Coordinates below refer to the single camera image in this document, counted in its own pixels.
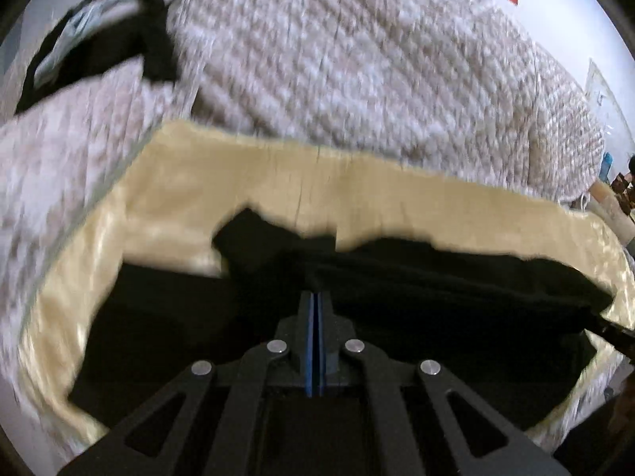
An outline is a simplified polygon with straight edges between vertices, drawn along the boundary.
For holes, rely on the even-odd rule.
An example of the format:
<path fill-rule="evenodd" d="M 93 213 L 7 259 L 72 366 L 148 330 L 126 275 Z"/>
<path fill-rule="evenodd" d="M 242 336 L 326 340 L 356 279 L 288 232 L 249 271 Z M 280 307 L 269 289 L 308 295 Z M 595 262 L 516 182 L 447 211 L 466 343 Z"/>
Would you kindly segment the black pants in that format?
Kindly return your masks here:
<path fill-rule="evenodd" d="M 223 275 L 124 264 L 90 328 L 72 404 L 108 434 L 194 363 L 228 365 L 278 338 L 301 294 L 329 294 L 357 338 L 399 363 L 434 360 L 527 436 L 565 399 L 595 356 L 585 318 L 614 298 L 550 259 L 439 250 L 373 238 L 341 250 L 244 209 L 212 241 Z M 384 475 L 352 397 L 282 385 L 269 373 L 247 475 Z M 228 388 L 192 431 L 174 475 L 204 475 L 202 441 Z"/>

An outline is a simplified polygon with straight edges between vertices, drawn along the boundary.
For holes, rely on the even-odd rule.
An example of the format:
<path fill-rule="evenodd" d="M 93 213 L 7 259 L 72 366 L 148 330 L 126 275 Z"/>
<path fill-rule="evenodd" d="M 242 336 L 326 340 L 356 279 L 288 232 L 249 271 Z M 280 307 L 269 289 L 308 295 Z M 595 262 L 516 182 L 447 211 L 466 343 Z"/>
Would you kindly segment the golden satin bedspread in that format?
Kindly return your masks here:
<path fill-rule="evenodd" d="M 118 166 L 62 237 L 21 334 L 21 386 L 62 458 L 104 433 L 67 395 L 121 263 L 213 275 L 212 234 L 248 203 L 300 232 L 334 230 L 341 247 L 399 233 L 446 250 L 560 261 L 615 293 L 608 319 L 634 322 L 629 259 L 593 214 L 364 154 L 173 121 Z"/>

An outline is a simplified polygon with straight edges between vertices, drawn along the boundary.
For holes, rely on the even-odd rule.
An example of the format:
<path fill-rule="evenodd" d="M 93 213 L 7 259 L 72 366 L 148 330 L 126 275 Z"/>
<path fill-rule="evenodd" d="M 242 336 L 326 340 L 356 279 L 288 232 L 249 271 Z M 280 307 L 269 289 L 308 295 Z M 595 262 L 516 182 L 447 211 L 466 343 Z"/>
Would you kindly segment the quilted floral comforter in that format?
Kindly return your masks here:
<path fill-rule="evenodd" d="M 177 77 L 140 55 L 1 114 L 1 373 L 80 218 L 164 121 L 364 150 L 555 202 L 595 181 L 585 93 L 492 0 L 177 0 Z"/>

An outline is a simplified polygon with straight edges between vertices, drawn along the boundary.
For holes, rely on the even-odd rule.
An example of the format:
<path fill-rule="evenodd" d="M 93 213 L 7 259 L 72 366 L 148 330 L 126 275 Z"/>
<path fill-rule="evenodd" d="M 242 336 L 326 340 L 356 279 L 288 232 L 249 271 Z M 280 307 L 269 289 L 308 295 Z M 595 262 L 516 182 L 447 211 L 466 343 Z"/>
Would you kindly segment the dark clothes pile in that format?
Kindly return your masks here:
<path fill-rule="evenodd" d="M 15 112 L 84 79 L 142 59 L 151 82 L 177 80 L 177 55 L 168 33 L 174 0 L 83 0 L 42 40 L 32 57 Z"/>

